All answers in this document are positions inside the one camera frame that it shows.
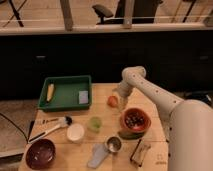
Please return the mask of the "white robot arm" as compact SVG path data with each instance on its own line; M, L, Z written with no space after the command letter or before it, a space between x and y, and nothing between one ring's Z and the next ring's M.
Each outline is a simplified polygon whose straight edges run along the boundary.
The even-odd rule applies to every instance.
M168 171L213 171L213 109L148 81L142 66L122 70L117 92L126 99L134 88L170 116Z

